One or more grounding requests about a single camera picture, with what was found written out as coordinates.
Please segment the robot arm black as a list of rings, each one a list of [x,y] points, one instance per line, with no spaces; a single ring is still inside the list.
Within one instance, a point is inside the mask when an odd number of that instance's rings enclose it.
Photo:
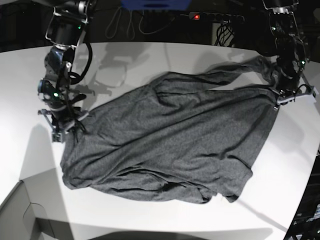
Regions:
[[[306,98],[316,102],[319,94],[304,75],[310,61],[308,41],[301,23],[296,20],[298,0],[264,0],[263,6],[269,11],[269,27],[276,47],[277,104],[285,105],[296,99]]]
[[[78,93],[71,98],[71,86],[80,83],[87,74],[93,59],[90,43],[88,60],[82,74],[72,71],[76,48],[83,43],[88,25],[93,17],[95,0],[40,0],[39,4],[53,8],[53,15],[45,38],[52,43],[44,59],[45,76],[38,84],[38,95],[49,107],[41,109],[52,129],[54,141],[59,142],[72,128],[84,129],[82,120],[88,112],[76,107],[75,103],[86,99]]]

